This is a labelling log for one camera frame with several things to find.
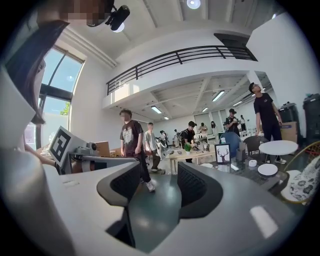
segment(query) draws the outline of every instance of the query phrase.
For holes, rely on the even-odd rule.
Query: hand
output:
[[[141,152],[141,147],[138,147],[138,146],[137,146],[137,147],[135,148],[135,151],[134,151],[134,152],[135,152],[136,155],[137,155],[137,154],[140,154],[140,152]]]

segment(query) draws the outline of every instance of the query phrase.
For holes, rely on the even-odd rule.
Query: man wearing black cap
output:
[[[225,119],[225,125],[228,129],[228,132],[234,132],[240,137],[239,129],[238,129],[238,120],[235,117],[237,112],[231,108],[229,110],[229,116]]]
[[[281,116],[278,112],[277,107],[273,103],[272,98],[268,93],[261,93],[261,88],[258,84],[252,82],[249,86],[249,91],[252,94],[255,94],[255,100],[253,103],[254,111],[255,111],[255,123],[256,123],[256,136],[258,136],[260,132],[260,121],[262,123],[262,129],[264,133],[264,137],[271,141],[271,136],[274,141],[281,141],[281,131],[279,124],[282,124]],[[270,157],[267,158],[267,163],[270,163]],[[284,165],[287,161],[277,156],[276,163],[280,163]]]
[[[185,147],[186,143],[191,144],[191,141],[194,139],[194,136],[196,135],[194,131],[195,126],[197,126],[197,124],[193,121],[190,121],[188,123],[188,128],[181,132],[180,136],[182,137],[182,140],[181,140],[182,148]],[[192,163],[192,158],[186,159],[185,161],[188,163]]]

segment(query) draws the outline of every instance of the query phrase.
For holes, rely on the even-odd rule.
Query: black t-shirt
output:
[[[260,113],[263,126],[278,123],[276,113],[272,106],[272,98],[268,93],[263,93],[262,97],[256,97],[253,103],[255,113]]]
[[[133,153],[138,146],[139,134],[144,134],[141,124],[136,120],[131,120],[122,127],[120,140],[124,143],[125,153]]]
[[[226,125],[230,125],[230,124],[234,121],[234,119],[237,119],[237,118],[236,118],[235,116],[234,116],[233,118],[230,117],[230,116],[228,116],[228,117],[225,119],[225,124],[226,124]],[[231,125],[231,126],[229,127],[228,132],[234,132],[234,133],[238,134],[238,136],[240,136],[239,129],[238,129],[238,123],[234,123],[233,125]]]
[[[183,130],[183,132],[181,133],[181,137],[182,137],[182,146],[185,145],[185,139],[191,143],[192,138],[195,136],[195,131],[194,130],[189,130],[189,129],[185,129]]]

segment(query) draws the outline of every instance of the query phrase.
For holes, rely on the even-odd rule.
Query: long dark hair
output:
[[[34,83],[39,66],[69,23],[54,20],[39,26],[6,64],[7,72],[24,99],[35,111],[32,123],[44,124],[35,99]]]

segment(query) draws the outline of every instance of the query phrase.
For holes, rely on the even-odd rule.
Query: dark table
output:
[[[287,173],[278,170],[273,176],[263,176],[258,172],[258,168],[264,163],[262,161],[257,161],[257,165],[251,167],[249,166],[250,160],[254,159],[247,157],[244,161],[237,161],[235,157],[232,158],[231,163],[239,168],[239,170],[232,169],[231,164],[217,164],[216,162],[213,162],[212,164],[214,168],[221,172],[239,175],[258,183],[262,188],[268,190],[274,196],[278,195],[287,186],[289,180],[289,175]]]

